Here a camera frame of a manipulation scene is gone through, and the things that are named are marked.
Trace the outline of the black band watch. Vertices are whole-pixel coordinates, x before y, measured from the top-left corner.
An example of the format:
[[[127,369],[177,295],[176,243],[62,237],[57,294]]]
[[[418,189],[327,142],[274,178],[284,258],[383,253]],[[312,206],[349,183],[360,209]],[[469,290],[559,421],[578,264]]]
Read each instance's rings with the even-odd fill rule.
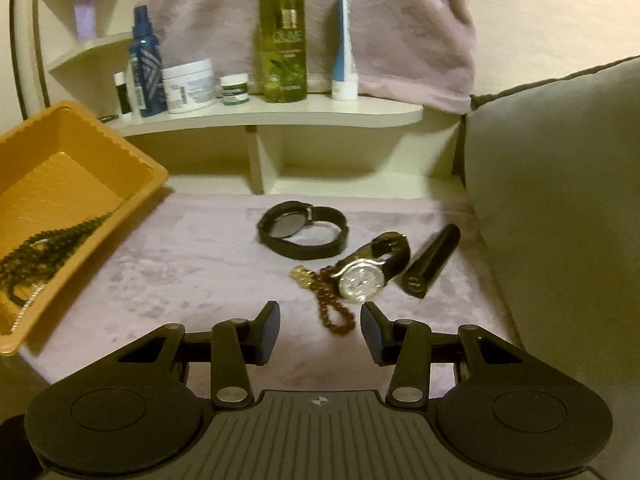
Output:
[[[303,245],[292,237],[316,223],[337,228],[333,240],[319,245]],[[297,261],[338,256],[346,247],[349,227],[344,214],[329,206],[314,206],[299,200],[286,200],[268,209],[257,222],[259,240],[276,254]]]

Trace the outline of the orange plastic tray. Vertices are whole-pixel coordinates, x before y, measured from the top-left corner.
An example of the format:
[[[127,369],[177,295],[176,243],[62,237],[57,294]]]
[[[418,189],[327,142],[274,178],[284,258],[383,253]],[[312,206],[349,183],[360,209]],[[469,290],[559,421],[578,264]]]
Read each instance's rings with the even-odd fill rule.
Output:
[[[43,231],[104,220],[52,278],[21,289],[24,304],[1,299],[2,354],[17,352],[82,264],[167,178],[161,164],[75,102],[2,134],[2,255]]]

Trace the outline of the black cylinder case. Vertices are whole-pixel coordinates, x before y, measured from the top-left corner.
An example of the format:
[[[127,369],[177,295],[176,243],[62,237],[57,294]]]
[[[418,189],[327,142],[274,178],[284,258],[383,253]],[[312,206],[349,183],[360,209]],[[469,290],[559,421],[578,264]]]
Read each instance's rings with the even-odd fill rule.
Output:
[[[444,226],[402,274],[402,290],[410,296],[423,299],[458,247],[460,238],[458,226],[453,223]]]

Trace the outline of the mauve towel on bed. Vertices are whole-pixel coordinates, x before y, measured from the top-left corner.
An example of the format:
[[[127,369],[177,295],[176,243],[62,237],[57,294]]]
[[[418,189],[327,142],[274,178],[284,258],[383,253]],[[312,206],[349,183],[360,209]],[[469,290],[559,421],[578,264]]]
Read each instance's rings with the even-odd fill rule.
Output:
[[[335,336],[314,295],[291,278],[293,263],[265,248],[257,222],[277,196],[169,193],[116,230],[67,283],[21,348],[47,382],[76,372],[167,323],[206,332],[252,318],[269,300],[281,308],[269,363],[250,370],[255,390],[385,390],[390,370],[375,365],[359,332]],[[347,218],[356,249],[386,231],[405,234],[414,254],[447,224],[460,243],[422,299],[391,282],[378,295],[389,318],[414,318],[435,332],[471,323],[511,344],[515,323],[485,259],[472,206],[462,200],[330,197]]]

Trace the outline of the cream corner shelf unit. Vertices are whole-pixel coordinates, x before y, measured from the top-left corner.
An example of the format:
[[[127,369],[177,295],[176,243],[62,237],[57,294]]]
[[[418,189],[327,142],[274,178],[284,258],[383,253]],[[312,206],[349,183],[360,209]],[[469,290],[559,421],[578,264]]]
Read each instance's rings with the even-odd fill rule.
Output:
[[[113,75],[128,70],[134,0],[96,0],[96,39],[79,42],[74,0],[32,0],[43,101],[118,115]],[[457,117],[363,96],[340,102],[251,98],[110,122],[169,171],[180,192],[431,197],[464,194],[452,172]]]

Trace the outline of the grey green pillow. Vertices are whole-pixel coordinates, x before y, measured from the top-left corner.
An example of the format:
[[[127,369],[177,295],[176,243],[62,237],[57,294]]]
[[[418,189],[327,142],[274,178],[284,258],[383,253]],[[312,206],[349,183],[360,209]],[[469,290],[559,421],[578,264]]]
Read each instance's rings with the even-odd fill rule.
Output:
[[[639,61],[472,99],[464,185],[524,347],[639,441]]]

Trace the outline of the small green white jar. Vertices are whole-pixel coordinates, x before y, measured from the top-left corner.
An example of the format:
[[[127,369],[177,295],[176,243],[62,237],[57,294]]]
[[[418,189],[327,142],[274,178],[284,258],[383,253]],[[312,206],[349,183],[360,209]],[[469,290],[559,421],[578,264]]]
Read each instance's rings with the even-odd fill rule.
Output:
[[[238,73],[220,78],[221,99],[224,105],[239,105],[250,100],[247,73]]]

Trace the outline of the dark green pen tube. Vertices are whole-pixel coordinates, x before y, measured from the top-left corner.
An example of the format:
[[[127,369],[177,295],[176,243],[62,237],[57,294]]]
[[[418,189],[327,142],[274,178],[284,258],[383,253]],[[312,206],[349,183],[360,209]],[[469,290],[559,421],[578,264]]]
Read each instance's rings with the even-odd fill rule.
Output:
[[[106,124],[107,122],[114,122],[114,120],[118,118],[119,118],[119,115],[104,115],[104,116],[98,117],[99,121],[102,122],[102,124]]]

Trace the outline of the white cream jar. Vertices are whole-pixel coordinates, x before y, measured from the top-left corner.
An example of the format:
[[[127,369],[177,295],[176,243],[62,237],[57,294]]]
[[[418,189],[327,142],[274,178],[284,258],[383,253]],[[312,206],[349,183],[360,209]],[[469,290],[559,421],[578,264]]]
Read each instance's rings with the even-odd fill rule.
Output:
[[[210,58],[162,70],[169,114],[199,110],[215,101],[215,73]]]

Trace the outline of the blue white tube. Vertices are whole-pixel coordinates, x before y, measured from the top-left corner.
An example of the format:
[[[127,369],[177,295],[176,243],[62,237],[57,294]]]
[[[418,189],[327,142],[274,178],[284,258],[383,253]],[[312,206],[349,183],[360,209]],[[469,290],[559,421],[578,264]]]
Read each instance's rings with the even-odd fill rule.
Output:
[[[350,34],[350,0],[338,0],[337,10],[338,46],[332,70],[332,99],[355,101],[358,99],[359,78]]]

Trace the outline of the black white lip balm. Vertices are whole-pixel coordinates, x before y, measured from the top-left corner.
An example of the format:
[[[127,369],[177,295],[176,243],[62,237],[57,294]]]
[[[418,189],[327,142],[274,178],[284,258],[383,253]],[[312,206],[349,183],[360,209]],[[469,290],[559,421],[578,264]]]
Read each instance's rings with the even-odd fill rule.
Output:
[[[125,74],[123,72],[114,73],[113,79],[118,97],[119,117],[124,122],[130,122],[132,119],[132,107],[128,96]]]

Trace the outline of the green olive spray bottle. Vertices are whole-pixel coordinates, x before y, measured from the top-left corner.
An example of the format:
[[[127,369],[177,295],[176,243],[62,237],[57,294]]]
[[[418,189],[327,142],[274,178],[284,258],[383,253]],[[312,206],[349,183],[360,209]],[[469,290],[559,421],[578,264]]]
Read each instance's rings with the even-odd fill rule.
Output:
[[[305,0],[259,0],[262,92],[269,103],[307,96]]]

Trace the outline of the blue spray bottle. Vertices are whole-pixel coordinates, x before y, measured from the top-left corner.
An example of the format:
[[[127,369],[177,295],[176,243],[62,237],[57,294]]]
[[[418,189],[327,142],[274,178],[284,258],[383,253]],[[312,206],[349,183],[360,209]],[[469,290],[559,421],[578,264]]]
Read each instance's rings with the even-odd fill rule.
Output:
[[[129,61],[140,115],[150,117],[166,112],[160,40],[154,34],[147,6],[134,8]]]

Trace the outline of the mauve hanging towel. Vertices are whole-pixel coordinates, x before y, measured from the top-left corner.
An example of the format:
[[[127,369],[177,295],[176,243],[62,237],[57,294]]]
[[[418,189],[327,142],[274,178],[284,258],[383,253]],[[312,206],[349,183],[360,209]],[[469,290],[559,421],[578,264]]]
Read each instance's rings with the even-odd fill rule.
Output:
[[[259,0],[138,0],[160,36],[163,61],[209,58],[218,75],[247,73],[259,91]],[[338,0],[305,0],[308,89],[331,88]],[[468,0],[349,0],[359,91],[464,114],[474,84]]]

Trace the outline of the lavender tube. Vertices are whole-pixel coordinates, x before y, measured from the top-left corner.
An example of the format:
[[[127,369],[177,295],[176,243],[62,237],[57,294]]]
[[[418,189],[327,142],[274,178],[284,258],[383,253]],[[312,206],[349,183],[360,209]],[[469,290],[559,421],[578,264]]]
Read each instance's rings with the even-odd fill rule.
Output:
[[[78,41],[96,39],[96,0],[74,0],[73,8]]]

